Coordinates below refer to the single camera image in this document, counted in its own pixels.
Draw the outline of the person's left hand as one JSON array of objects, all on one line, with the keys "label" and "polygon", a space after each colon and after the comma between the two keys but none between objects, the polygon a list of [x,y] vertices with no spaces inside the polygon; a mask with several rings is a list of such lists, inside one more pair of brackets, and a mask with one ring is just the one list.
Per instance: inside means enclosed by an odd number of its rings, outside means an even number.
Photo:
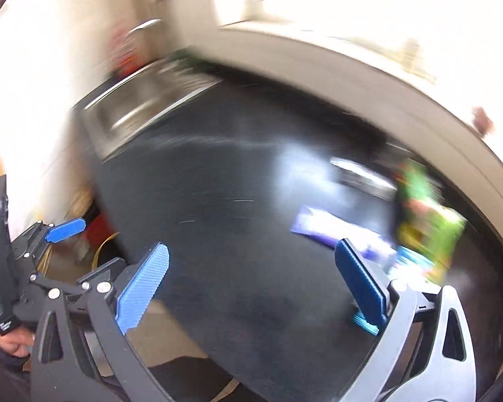
[{"label": "person's left hand", "polygon": [[12,332],[0,334],[0,349],[13,357],[27,357],[32,351],[35,334],[25,327],[18,327]]}]

